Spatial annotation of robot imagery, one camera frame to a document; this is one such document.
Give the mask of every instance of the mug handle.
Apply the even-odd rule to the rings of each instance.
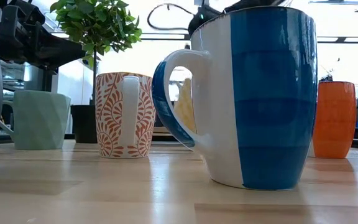
[[[122,80],[122,117],[120,143],[123,146],[135,144],[137,108],[139,104],[139,77],[125,76]]]
[[[13,102],[12,102],[12,101],[4,100],[4,101],[2,101],[2,104],[3,104],[3,105],[9,105],[9,106],[11,106],[11,108],[13,108]],[[6,124],[4,124],[1,120],[0,120],[0,127],[1,127],[5,132],[7,132],[7,134],[10,135],[10,137],[11,137],[12,140],[13,140],[13,134],[14,134],[14,132],[12,131],[12,129],[8,128],[8,127],[6,126]]]
[[[190,131],[173,111],[169,97],[169,79],[177,66],[186,67],[194,76],[207,76],[211,56],[207,51],[177,50],[162,61],[155,70],[152,83],[152,95],[156,112],[162,124],[171,134],[185,145],[205,157],[212,156],[209,149],[213,145],[211,136]]]

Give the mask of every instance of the orange patterned mug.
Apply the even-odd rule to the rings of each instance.
[[[349,82],[318,85],[316,121],[309,156],[343,159],[349,152],[356,127],[356,93]]]
[[[155,120],[151,86],[151,77],[134,73],[96,77],[96,132],[101,157],[149,155]]]

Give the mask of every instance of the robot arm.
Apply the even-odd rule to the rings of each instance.
[[[31,1],[7,4],[7,0],[0,0],[0,9],[1,60],[54,70],[85,56],[80,44],[55,37],[42,27],[45,17]]]
[[[292,0],[240,0],[239,2],[225,8],[223,12],[219,12],[210,7],[209,5],[204,4],[198,8],[197,14],[190,21],[188,32],[190,35],[192,35],[194,31],[199,28],[199,26],[203,25],[206,21],[213,19],[223,13],[256,6],[279,6],[282,5],[284,2],[291,1]]]

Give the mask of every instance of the blue and white mug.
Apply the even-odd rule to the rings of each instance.
[[[157,67],[152,94],[164,126],[204,156],[216,182],[261,190],[291,189],[311,141],[317,96],[315,25],[287,7],[231,12],[202,25],[193,50]],[[188,68],[197,134],[177,119],[168,84]]]

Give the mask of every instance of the green leaves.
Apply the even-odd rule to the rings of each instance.
[[[87,43],[82,45],[82,49],[85,51],[91,51],[91,50],[93,51],[93,46],[94,46],[93,43]]]
[[[82,1],[79,3],[78,5],[78,9],[83,12],[84,14],[88,14],[93,12],[94,10],[94,6],[93,4],[86,2],[86,1]]]
[[[73,9],[70,12],[68,12],[68,17],[73,18],[73,19],[82,19],[83,18],[83,13],[81,13],[81,11],[77,10],[77,9]]]
[[[131,15],[122,0],[59,0],[51,5],[56,11],[60,28],[71,41],[80,43],[86,52],[84,59],[92,68],[94,47],[100,55],[132,48],[141,41],[139,17]]]
[[[60,10],[61,8],[64,7],[64,5],[66,4],[66,0],[59,0],[55,3],[53,3],[51,6],[50,6],[50,12],[53,12],[55,10]]]
[[[102,21],[102,22],[106,21],[107,16],[105,15],[105,13],[104,13],[102,10],[96,11],[95,13],[96,13],[96,17],[97,17],[100,21]]]
[[[120,7],[121,9],[125,9],[125,7],[129,6],[128,4],[126,4],[125,2],[118,0],[118,2],[116,3],[117,7]]]

